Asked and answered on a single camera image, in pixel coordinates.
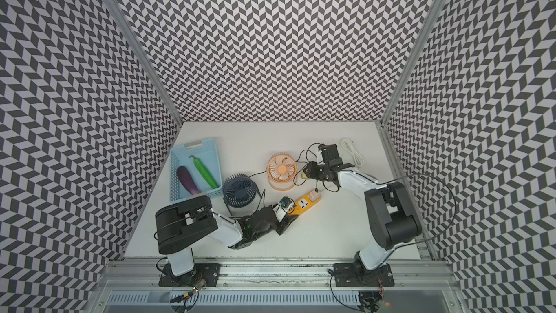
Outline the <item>pink plug adapter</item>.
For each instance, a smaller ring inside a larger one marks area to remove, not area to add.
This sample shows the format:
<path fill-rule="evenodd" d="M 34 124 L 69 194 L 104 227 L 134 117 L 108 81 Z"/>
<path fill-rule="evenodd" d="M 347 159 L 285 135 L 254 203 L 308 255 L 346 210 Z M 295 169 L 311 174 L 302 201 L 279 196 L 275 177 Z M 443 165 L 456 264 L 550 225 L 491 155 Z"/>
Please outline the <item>pink plug adapter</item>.
<path fill-rule="evenodd" d="M 318 192 L 311 191 L 311 192 L 308 194 L 308 200 L 309 200 L 312 204 L 318 203 L 318 202 L 320 201 L 320 199 L 321 199 L 321 194 L 318 193 Z"/>

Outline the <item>orange power strip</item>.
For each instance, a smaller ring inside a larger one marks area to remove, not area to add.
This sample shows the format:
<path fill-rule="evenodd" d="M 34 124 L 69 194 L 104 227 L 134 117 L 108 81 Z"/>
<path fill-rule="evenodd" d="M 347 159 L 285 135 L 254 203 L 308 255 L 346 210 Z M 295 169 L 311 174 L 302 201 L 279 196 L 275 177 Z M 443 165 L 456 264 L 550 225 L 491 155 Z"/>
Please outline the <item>orange power strip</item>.
<path fill-rule="evenodd" d="M 297 215 L 300 216 L 303 213 L 307 212 L 308 210 L 310 210 L 312 207 L 314 207 L 317 203 L 312 204 L 309 200 L 308 200 L 308 194 L 303 195 L 301 198 L 297 199 L 295 201 L 295 210 L 293 211 L 292 214 L 290 215 Z"/>

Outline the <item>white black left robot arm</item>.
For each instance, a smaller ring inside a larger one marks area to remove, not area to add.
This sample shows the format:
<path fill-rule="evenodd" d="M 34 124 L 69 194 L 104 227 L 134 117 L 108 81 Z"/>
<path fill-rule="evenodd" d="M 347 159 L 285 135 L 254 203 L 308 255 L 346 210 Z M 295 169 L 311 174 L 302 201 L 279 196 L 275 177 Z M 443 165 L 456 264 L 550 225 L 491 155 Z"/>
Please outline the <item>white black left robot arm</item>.
<path fill-rule="evenodd" d="M 294 210 L 294 201 L 284 197 L 277 204 L 234 219 L 214 211 L 207 196 L 199 196 L 157 211 L 153 237 L 159 253 L 167 258 L 164 270 L 180 280 L 195 272 L 194 243 L 209 237 L 230 249 L 243 249 L 272 231 L 282 235 L 298 219 Z"/>

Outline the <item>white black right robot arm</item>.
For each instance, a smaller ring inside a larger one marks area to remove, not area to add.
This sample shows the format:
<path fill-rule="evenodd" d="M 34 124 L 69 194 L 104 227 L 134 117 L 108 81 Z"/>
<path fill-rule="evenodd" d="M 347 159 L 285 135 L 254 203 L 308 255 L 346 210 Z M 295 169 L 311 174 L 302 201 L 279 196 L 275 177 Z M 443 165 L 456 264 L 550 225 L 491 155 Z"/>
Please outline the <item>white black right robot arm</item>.
<path fill-rule="evenodd" d="M 355 165 L 344 163 L 335 144 L 321 144 L 319 152 L 321 162 L 309 162 L 303 169 L 306 177 L 333 183 L 365 202 L 372 238 L 356 253 L 356 264 L 363 271 L 382 267 L 397 249 L 421 235 L 418 212 L 403 183 L 382 183 Z"/>

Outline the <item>dark blue desk fan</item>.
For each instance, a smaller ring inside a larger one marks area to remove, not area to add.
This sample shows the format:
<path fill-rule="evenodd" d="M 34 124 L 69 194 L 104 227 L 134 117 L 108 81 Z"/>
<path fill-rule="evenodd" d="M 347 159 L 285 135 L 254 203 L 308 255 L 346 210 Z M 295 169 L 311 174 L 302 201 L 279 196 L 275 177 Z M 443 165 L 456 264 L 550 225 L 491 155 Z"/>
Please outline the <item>dark blue desk fan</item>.
<path fill-rule="evenodd" d="M 259 187 L 248 175 L 243 173 L 237 173 L 228 177 L 223 182 L 222 193 L 224 204 L 231 217 L 234 217 L 232 208 L 240 209 L 247 207 L 256 197 L 259 197 L 259 203 L 255 209 L 255 211 L 258 211 L 263 201 Z"/>

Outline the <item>orange desk fan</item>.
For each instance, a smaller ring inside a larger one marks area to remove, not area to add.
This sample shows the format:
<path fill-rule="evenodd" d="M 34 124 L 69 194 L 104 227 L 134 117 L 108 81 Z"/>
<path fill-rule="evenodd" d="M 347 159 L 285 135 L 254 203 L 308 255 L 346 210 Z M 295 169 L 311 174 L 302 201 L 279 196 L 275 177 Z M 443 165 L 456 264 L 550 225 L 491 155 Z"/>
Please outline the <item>orange desk fan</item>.
<path fill-rule="evenodd" d="M 269 159 L 266 174 L 269 186 L 275 191 L 289 191 L 295 186 L 298 164 L 288 154 L 275 154 Z"/>

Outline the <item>green toy pepper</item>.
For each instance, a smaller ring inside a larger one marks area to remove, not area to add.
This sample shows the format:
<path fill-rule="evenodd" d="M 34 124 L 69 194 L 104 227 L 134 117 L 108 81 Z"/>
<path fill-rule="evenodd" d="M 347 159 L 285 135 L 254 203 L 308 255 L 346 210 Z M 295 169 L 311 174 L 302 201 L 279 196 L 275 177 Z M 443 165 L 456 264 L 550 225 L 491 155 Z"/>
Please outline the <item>green toy pepper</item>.
<path fill-rule="evenodd" d="M 191 155 L 193 159 L 193 163 L 197 169 L 197 171 L 201 174 L 201 177 L 208 183 L 208 185 L 212 189 L 219 188 L 219 184 L 214 179 L 208 168 L 204 165 L 204 163 L 196 156 Z"/>

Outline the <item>light blue plastic basket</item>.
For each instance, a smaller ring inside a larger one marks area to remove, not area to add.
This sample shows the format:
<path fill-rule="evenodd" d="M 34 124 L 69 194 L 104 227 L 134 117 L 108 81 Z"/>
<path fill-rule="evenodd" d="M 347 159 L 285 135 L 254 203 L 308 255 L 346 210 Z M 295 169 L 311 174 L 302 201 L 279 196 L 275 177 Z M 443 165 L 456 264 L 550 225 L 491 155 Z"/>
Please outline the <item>light blue plastic basket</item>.
<path fill-rule="evenodd" d="M 219 184 L 219 188 L 212 189 L 197 171 L 191 155 L 198 157 L 208 168 L 214 179 Z M 195 184 L 201 190 L 200 194 L 189 194 L 178 180 L 176 171 L 179 166 L 188 168 Z M 210 198 L 222 197 L 222 172 L 220 168 L 220 158 L 215 139 L 203 139 L 201 141 L 181 144 L 175 146 L 170 151 L 170 178 L 169 178 L 169 201 L 191 199 L 200 195 L 207 195 Z"/>

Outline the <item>purple toy eggplant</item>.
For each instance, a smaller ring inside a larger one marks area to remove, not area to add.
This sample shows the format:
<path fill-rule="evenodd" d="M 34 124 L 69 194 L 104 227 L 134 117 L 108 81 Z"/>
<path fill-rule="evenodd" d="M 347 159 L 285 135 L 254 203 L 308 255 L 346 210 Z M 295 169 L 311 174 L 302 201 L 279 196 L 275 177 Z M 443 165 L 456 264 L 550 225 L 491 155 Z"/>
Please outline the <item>purple toy eggplant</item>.
<path fill-rule="evenodd" d="M 201 190 L 195 184 L 188 168 L 185 166 L 179 166 L 176 171 L 179 182 L 184 187 L 184 189 L 191 195 L 200 194 Z"/>

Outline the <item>aluminium front rail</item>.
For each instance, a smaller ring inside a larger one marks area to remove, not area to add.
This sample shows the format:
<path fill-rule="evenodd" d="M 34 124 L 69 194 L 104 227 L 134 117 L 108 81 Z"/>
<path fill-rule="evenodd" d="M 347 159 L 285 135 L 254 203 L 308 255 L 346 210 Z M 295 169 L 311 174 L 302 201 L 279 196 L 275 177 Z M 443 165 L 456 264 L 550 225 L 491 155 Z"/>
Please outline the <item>aluminium front rail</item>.
<path fill-rule="evenodd" d="M 397 260 L 364 272 L 352 259 L 203 258 L 190 284 L 162 261 L 108 265 L 89 312 L 464 312 L 449 266 Z"/>

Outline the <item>aluminium corner post right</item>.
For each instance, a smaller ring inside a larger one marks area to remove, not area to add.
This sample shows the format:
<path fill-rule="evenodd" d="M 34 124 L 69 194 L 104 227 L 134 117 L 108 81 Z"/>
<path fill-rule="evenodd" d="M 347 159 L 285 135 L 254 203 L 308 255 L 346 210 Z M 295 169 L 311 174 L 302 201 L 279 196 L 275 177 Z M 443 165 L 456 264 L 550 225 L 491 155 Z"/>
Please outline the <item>aluminium corner post right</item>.
<path fill-rule="evenodd" d="M 415 41 L 413 48 L 411 49 L 411 53 L 409 55 L 408 61 L 403 68 L 402 74 L 399 78 L 399 81 L 394 88 L 392 96 L 387 103 L 387 107 L 385 112 L 382 116 L 382 119 L 379 121 L 381 126 L 386 126 L 389 119 L 392 117 L 395 108 L 400 101 L 400 98 L 403 95 L 405 87 L 408 85 L 410 81 L 411 75 L 414 71 L 414 68 L 424 50 L 424 47 L 427 45 L 427 41 L 431 35 L 431 32 L 434 29 L 434 26 L 440 16 L 443 7 L 447 0 L 433 0 L 431 3 L 431 7 L 427 16 L 425 17 L 424 24 L 419 32 L 419 35 Z"/>

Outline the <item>aluminium corner post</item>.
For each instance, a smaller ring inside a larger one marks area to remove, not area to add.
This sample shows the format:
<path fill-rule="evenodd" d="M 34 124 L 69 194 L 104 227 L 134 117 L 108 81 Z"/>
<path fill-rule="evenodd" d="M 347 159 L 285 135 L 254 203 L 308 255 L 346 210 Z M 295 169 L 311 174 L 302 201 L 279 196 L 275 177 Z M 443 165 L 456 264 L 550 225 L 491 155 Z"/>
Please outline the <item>aluminium corner post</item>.
<path fill-rule="evenodd" d="M 149 78 L 149 81 L 151 82 L 152 86 L 155 88 L 157 94 L 159 95 L 163 103 L 168 108 L 172 118 L 181 127 L 183 124 L 182 117 L 180 116 L 178 109 L 175 107 L 175 104 L 172 101 L 171 97 L 167 93 L 164 84 L 162 83 L 158 74 L 153 68 L 153 65 L 149 60 L 147 53 L 144 51 L 143 46 L 141 45 L 138 38 L 136 37 L 135 32 L 133 31 L 129 21 L 127 20 L 127 17 L 124 15 L 124 12 L 121 10 L 120 5 L 117 3 L 116 0 L 101 0 L 101 1 L 103 1 L 104 5 L 109 10 L 110 15 L 112 16 L 117 27 L 120 29 L 121 33 L 123 34 L 132 52 L 138 59 L 140 65 L 145 71 L 147 77 Z"/>
<path fill-rule="evenodd" d="M 408 85 L 410 81 L 411 75 L 414 71 L 414 68 L 424 50 L 424 47 L 427 45 L 427 41 L 431 35 L 431 32 L 434 29 L 434 26 L 440 16 L 443 7 L 447 0 L 433 0 L 431 3 L 431 7 L 427 16 L 425 17 L 424 24 L 419 32 L 419 35 L 415 41 L 413 48 L 411 49 L 411 53 L 409 55 L 408 61 L 403 68 L 402 74 L 399 78 L 399 81 L 394 88 L 392 96 L 387 103 L 387 107 L 385 112 L 382 116 L 382 119 L 379 121 L 381 126 L 386 126 L 389 119 L 392 117 L 395 108 L 400 101 L 400 98 L 403 95 L 405 87 Z"/>

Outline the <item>aluminium corner post left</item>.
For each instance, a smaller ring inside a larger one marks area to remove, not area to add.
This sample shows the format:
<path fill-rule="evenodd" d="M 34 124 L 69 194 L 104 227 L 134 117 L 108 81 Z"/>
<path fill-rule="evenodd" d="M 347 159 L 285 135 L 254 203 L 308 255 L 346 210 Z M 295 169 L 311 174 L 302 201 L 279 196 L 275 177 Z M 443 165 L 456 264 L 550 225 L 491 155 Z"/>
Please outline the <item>aluminium corner post left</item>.
<path fill-rule="evenodd" d="M 120 5 L 117 3 L 116 0 L 101 0 L 101 1 L 103 1 L 104 5 L 109 10 L 110 15 L 112 16 L 117 27 L 120 29 L 121 33 L 123 34 L 132 52 L 138 59 L 140 65 L 145 71 L 147 77 L 149 78 L 149 81 L 151 82 L 152 86 L 155 88 L 157 94 L 159 95 L 163 103 L 168 108 L 172 118 L 181 127 L 183 124 L 182 117 L 180 116 L 178 109 L 175 107 L 175 104 L 172 101 L 171 97 L 167 93 L 164 84 L 162 83 L 158 74 L 153 68 L 153 65 L 149 60 L 147 53 L 144 51 L 143 46 L 141 45 L 138 38 L 136 37 L 135 32 L 133 31 L 129 21 L 127 20 L 127 17 L 124 15 L 124 12 L 121 10 Z"/>

